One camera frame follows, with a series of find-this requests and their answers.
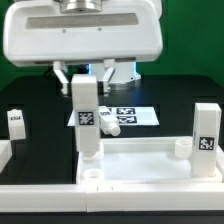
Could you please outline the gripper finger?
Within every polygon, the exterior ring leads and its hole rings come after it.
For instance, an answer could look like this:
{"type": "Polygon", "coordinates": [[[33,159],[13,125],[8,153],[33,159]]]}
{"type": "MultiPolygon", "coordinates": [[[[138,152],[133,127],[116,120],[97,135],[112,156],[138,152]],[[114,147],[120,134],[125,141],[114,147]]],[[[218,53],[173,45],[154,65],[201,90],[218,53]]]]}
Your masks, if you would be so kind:
{"type": "Polygon", "coordinates": [[[103,65],[104,65],[104,75],[100,80],[100,82],[102,83],[103,86],[103,93],[107,94],[110,92],[109,81],[115,72],[115,60],[105,59],[103,65]]]}
{"type": "Polygon", "coordinates": [[[68,68],[64,61],[54,61],[53,62],[53,71],[59,81],[62,84],[61,92],[64,95],[70,94],[70,82],[66,78],[65,74],[68,72],[68,68]]]}

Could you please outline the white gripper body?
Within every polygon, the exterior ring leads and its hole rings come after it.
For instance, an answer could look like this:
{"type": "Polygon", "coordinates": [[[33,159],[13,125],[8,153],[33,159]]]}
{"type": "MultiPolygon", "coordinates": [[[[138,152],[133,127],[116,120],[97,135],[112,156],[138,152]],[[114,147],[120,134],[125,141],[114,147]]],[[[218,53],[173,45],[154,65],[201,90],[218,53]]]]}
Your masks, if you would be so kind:
{"type": "Polygon", "coordinates": [[[154,61],[163,49],[161,16],[162,0],[102,0],[98,12],[20,1],[6,12],[3,52],[17,66],[154,61]]]}

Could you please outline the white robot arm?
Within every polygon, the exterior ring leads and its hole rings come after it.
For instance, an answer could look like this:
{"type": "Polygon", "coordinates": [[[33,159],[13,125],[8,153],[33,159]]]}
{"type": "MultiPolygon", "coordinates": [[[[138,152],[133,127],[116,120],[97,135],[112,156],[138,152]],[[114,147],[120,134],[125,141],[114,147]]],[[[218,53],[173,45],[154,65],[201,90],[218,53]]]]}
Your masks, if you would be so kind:
{"type": "Polygon", "coordinates": [[[162,11],[162,0],[14,0],[3,52],[18,67],[51,65],[63,87],[67,66],[87,64],[122,89],[141,79],[137,62],[160,56],[162,11]]]}

